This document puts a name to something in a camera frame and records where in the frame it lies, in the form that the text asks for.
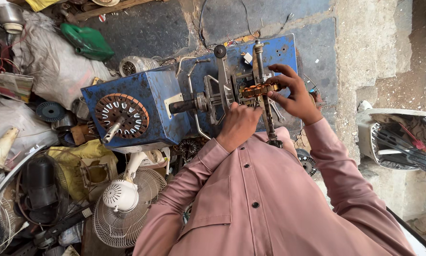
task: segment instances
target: dirt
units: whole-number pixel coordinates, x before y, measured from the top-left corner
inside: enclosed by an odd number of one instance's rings
[[[414,0],[411,70],[394,78],[378,79],[374,108],[426,111],[426,0]]]

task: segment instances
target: red wire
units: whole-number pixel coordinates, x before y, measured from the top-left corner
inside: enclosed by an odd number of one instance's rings
[[[5,68],[3,67],[3,64],[4,64],[4,62],[6,61],[7,63],[9,63],[9,64],[11,64],[11,66],[12,67],[15,67],[17,70],[18,70],[18,68],[17,68],[17,66],[16,65],[14,65],[12,62],[10,62],[10,61],[7,61],[7,60],[5,60],[4,58],[3,58],[3,53],[7,50],[7,49],[9,49],[10,47],[12,47],[13,45],[15,45],[15,44],[18,44],[18,43],[20,43],[20,42],[22,42],[26,37],[27,37],[27,28],[25,27],[25,26],[23,26],[23,30],[25,31],[25,34],[23,35],[23,37],[21,37],[20,38],[20,40],[19,41],[17,41],[17,42],[15,42],[15,43],[13,43],[13,44],[11,44],[10,46],[6,46],[5,48],[3,48],[2,50],[1,50],[1,53],[0,53],[0,61],[1,61],[1,64],[0,64],[0,72],[6,72],[6,70],[5,70]]]

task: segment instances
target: metal bowl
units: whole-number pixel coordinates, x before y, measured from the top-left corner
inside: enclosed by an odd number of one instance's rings
[[[0,25],[10,34],[21,33],[25,25],[22,7],[13,3],[0,7]]]

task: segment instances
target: pink shirt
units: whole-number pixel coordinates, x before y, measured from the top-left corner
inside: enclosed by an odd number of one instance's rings
[[[265,133],[231,154],[212,139],[151,206],[132,255],[415,255],[328,122],[305,130],[333,211],[285,128],[277,129],[284,149]]]

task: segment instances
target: black fan motor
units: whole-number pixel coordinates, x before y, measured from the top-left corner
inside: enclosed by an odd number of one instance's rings
[[[28,162],[23,184],[27,187],[33,210],[57,202],[55,170],[49,157],[38,155]]]

